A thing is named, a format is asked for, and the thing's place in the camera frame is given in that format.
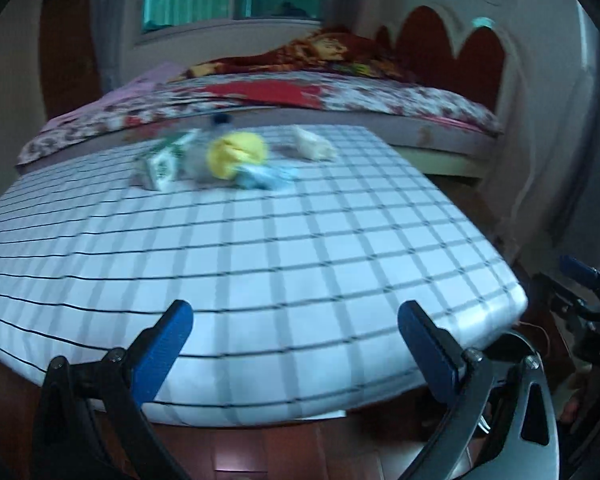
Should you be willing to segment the pink sheet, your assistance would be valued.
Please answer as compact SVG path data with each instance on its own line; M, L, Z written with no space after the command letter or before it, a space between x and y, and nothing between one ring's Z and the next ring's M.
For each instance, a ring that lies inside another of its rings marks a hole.
M151 92L157 86L160 86L160 84L165 84L184 72L184 65L172 62L162 63L147 72L143 72L127 84L106 93L100 99L49 120L42 128L42 132L57 128L66 122L70 122L70 120L80 118L88 113L98 112L117 102L142 96L143 94Z

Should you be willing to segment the grey curtain left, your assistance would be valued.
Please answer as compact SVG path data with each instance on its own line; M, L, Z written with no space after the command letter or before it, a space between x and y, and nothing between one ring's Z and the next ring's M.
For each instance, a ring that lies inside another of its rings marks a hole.
M91 34L100 88L122 86L125 55L140 33L143 0L90 0Z

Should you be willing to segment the brown wooden door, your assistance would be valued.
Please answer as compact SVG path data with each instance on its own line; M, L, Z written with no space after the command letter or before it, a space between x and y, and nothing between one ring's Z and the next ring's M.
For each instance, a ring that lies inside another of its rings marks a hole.
M42 0L38 62L48 118L102 96L91 31L91 0Z

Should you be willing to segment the red patterned blanket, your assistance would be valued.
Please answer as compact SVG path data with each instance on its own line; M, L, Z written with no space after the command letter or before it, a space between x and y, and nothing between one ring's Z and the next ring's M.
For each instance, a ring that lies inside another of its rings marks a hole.
M321 28L308 36L256 55L230 56L187 67L177 80L211 75L335 73L414 84L416 76L404 68L386 44L352 34L344 26Z

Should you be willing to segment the red white headboard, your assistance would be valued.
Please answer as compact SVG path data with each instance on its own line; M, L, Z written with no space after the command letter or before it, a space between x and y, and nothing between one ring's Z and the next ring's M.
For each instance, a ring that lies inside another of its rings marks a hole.
M427 87L486 107L506 128L517 111L521 62L513 40L490 18L465 24L437 3L412 9L402 24L382 25L375 39Z

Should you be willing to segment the yellow towel cloth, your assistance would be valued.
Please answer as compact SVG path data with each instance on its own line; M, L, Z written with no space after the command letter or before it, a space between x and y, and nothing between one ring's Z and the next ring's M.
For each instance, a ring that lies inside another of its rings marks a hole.
M268 160L268 144L257 133L235 131L213 140L207 150L207 167L213 177L232 180L242 165L262 165Z

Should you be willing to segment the clear plastic bag blue cap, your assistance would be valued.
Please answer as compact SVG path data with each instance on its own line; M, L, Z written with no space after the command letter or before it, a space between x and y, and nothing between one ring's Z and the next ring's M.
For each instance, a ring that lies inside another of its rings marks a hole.
M198 184L208 184L214 180L208 163L212 143L233 129L233 117L227 113L216 113L208 124L200 129L187 145L181 166L181 174Z

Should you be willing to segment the green white milk carton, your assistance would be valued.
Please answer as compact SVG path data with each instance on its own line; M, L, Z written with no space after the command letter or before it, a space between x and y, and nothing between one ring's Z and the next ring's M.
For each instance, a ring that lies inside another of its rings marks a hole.
M148 191L164 191L183 170L190 146L197 140L199 129L170 134L135 159L134 181Z

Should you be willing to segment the bed with floral cover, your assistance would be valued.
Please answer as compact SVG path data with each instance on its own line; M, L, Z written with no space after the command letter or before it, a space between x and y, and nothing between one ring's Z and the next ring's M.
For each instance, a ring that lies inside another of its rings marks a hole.
M22 167L65 148L124 129L172 119L247 107L298 108L319 112L376 113L447 122L491 138L504 133L498 118L481 104L448 90L334 73L255 73L205 76L160 84L47 131L23 145Z

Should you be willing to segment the white grid tablecloth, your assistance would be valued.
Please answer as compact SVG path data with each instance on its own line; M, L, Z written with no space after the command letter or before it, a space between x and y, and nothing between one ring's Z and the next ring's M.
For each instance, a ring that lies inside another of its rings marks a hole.
M398 331L414 300L463 347L485 347L527 298L498 251L429 179L362 127L320 125L331 162L263 127L276 191L136 181L143 143L58 162L0 198L0 362L40 384L54 356L127 347L174 300L195 324L155 422L286 422L422 383Z

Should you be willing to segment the white crumpled tissue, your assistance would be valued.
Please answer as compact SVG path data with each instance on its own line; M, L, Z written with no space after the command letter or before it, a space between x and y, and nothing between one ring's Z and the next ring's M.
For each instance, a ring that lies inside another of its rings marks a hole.
M334 160L337 156L337 150L334 144L324 136L320 136L306 128L293 126L294 147L298 154L312 162L324 162L324 160Z

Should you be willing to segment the light blue crumpled wrapper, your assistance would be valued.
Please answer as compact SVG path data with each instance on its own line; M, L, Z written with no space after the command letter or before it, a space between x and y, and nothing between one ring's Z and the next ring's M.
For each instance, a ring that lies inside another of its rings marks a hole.
M245 190L278 190L294 183L298 170L284 165L240 165L234 182Z

